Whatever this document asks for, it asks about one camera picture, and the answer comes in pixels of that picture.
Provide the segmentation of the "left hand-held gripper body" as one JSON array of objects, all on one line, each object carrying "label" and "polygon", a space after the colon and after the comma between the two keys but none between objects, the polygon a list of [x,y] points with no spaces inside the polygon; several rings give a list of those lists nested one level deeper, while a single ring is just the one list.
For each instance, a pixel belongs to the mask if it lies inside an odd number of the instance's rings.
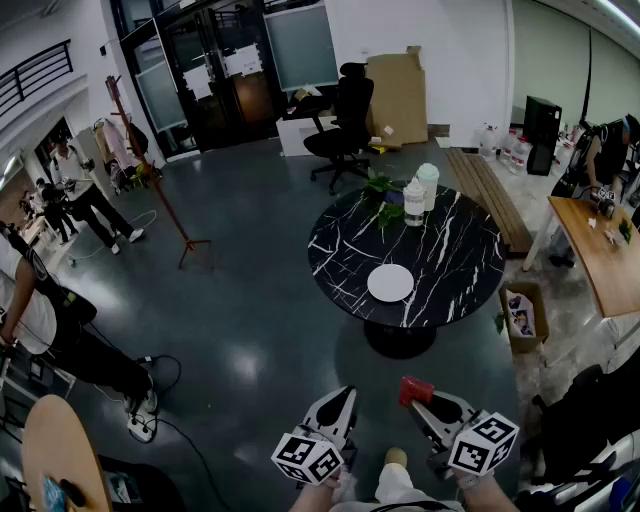
[{"label": "left hand-held gripper body", "polygon": [[349,470],[357,448],[350,439],[350,388],[345,386],[314,402],[291,433],[285,433],[271,461],[288,478],[319,486],[338,469]]}]

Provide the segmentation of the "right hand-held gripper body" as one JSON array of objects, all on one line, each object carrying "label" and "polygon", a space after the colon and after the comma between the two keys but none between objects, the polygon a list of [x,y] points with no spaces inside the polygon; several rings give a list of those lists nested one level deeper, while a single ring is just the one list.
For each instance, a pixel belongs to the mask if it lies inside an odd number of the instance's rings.
[{"label": "right hand-held gripper body", "polygon": [[428,464],[444,478],[454,469],[477,477],[493,473],[508,458],[519,434],[519,427],[505,416],[438,391],[422,406],[422,418],[432,442]]}]

